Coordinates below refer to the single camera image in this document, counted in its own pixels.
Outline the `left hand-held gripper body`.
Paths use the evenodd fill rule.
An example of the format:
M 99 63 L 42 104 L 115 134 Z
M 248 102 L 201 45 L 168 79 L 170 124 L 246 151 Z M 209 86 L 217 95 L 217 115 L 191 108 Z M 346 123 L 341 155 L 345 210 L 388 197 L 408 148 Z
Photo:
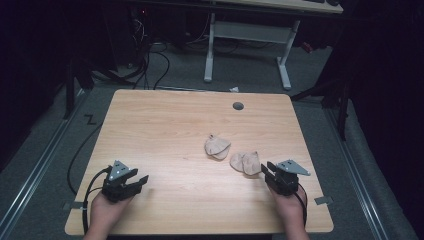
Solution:
M 111 165 L 110 169 L 107 171 L 107 176 L 103 181 L 102 193 L 107 197 L 110 202 L 116 203 L 118 201 L 133 197 L 141 192 L 141 190 L 133 191 L 129 189 L 128 186 L 131 183 L 127 184 L 127 181 L 125 183 L 120 183 L 117 180 L 119 171 L 124 169 L 131 168 L 129 168 L 121 161 L 115 160 L 114 163 Z

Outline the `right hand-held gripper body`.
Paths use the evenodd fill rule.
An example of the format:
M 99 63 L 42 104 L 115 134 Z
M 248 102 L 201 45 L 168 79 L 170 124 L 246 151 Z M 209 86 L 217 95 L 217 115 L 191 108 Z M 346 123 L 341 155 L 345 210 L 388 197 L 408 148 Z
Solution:
M 311 175 L 308 170 L 291 159 L 279 162 L 274 165 L 277 167 L 276 172 L 272 172 L 269 169 L 271 174 L 274 175 L 274 180 L 265 183 L 280 195 L 290 196 L 298 191 L 298 175 Z

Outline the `beige short sock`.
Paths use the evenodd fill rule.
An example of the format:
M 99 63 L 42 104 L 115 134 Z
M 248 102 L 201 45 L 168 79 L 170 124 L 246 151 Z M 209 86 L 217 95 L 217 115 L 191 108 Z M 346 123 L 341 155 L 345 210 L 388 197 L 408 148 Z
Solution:
M 204 143 L 204 150 L 206 154 L 217 160 L 224 160 L 229 153 L 230 147 L 231 142 L 229 140 L 215 135 L 209 135 Z
M 256 151 L 235 153 L 230 159 L 230 166 L 249 176 L 261 172 L 261 162 Z

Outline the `person's left hand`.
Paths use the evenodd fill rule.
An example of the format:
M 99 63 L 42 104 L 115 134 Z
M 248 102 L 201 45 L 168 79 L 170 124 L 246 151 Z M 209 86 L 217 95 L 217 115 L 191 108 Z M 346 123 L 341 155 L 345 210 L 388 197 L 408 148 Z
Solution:
M 98 234 L 109 233 L 132 200 L 133 198 L 130 197 L 114 203 L 99 192 L 91 204 L 89 230 Z

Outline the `black metal stand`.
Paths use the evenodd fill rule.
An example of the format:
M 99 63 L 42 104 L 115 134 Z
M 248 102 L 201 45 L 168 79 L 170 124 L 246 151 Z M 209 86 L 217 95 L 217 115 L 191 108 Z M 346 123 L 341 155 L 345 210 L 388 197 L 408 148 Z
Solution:
M 336 129 L 339 137 L 345 141 L 346 119 L 348 117 L 348 101 L 351 88 L 351 78 L 335 78 L 325 83 L 320 83 L 312 88 L 290 97 L 292 101 L 299 101 L 309 96 L 323 94 L 321 105 L 323 108 L 338 108 Z
M 69 119 L 75 107 L 75 82 L 83 90 L 92 90 L 94 81 L 91 77 L 89 65 L 85 59 L 72 58 L 66 68 L 66 105 L 65 119 Z

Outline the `desk with white legs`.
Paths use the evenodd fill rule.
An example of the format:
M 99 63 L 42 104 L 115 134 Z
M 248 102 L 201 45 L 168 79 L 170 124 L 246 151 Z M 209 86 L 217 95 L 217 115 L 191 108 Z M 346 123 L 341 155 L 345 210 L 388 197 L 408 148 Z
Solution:
M 212 0 L 213 7 L 255 7 L 269 10 L 286 10 L 297 14 L 342 14 L 344 9 L 338 0 Z M 282 55 L 276 58 L 282 86 L 285 90 L 291 89 L 286 61 L 300 25 L 300 18 L 295 17 L 284 26 L 276 24 L 242 23 L 236 20 L 217 20 L 216 14 L 209 15 L 208 52 L 205 62 L 204 81 L 213 79 L 214 42 L 216 38 L 247 40 L 264 43 L 283 44 L 285 49 Z

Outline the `metal floor rail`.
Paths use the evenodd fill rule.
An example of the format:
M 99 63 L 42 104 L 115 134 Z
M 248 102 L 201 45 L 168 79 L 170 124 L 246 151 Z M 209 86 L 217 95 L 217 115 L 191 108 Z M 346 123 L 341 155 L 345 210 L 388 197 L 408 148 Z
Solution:
M 90 90 L 78 90 L 75 107 L 65 113 L 65 91 L 31 128 L 6 169 L 0 173 L 0 240 L 7 240 L 57 152 Z
M 362 212 L 367 220 L 367 223 L 374 236 L 374 239 L 389 240 L 387 231 L 383 226 L 374 201 L 372 200 L 369 191 L 365 185 L 365 182 L 360 175 L 359 169 L 356 166 L 356 163 L 348 148 L 348 145 L 346 141 L 342 139 L 338 132 L 336 114 L 333 110 L 326 109 L 324 109 L 324 114 L 327 121 L 332 126 L 332 132 L 337 140 L 339 148 L 341 149 L 343 155 L 342 159 L 345 162 L 351 185 L 355 191 L 356 197 L 359 201 Z

